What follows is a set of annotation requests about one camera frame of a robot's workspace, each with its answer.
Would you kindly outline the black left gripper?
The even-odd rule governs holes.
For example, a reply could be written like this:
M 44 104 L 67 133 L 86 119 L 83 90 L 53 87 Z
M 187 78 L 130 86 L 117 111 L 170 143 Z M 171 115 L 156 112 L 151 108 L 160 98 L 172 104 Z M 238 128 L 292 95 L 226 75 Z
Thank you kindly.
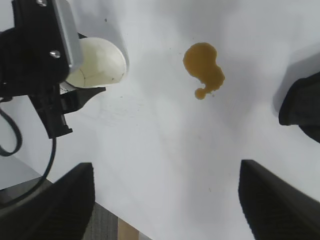
M 28 96 L 48 137 L 72 132 L 64 114 L 80 110 L 106 87 L 60 94 L 70 68 L 52 0 L 13 0 L 14 27 L 0 34 L 0 96 Z

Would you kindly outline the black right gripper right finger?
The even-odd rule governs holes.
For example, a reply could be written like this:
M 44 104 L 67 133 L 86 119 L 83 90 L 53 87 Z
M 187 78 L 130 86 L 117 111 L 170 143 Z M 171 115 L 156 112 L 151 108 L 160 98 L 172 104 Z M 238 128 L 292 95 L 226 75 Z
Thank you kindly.
M 238 198 L 256 240 L 320 238 L 320 203 L 254 160 L 241 161 Z

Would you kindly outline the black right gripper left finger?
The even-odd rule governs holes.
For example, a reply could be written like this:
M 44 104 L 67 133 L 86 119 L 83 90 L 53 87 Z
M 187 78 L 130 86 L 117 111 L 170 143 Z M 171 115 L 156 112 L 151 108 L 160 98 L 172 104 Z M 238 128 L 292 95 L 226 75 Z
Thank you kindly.
M 95 205 L 94 169 L 80 163 L 0 218 L 2 240 L 81 240 Z

